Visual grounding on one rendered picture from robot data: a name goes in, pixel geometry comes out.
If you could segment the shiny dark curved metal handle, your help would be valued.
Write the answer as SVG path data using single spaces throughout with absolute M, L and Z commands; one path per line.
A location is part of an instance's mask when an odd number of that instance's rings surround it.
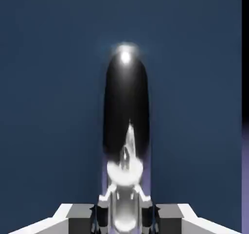
M 94 234 L 154 234 L 148 78 L 139 47 L 117 44 L 106 71 L 102 190 Z

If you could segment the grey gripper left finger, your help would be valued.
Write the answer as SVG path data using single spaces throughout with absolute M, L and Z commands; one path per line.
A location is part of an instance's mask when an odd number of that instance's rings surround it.
M 94 204 L 63 203 L 52 217 L 8 234 L 92 234 Z

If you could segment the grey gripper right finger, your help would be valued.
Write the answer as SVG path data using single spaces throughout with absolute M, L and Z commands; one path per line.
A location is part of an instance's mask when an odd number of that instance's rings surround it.
M 241 234 L 198 217 L 189 204 L 157 204 L 159 234 Z

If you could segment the blue painted cabinet door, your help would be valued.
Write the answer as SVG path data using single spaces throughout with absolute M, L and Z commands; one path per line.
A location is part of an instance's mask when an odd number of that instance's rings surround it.
M 125 41 L 148 75 L 154 201 L 241 231 L 241 0 L 0 0 L 0 234 L 97 198 Z

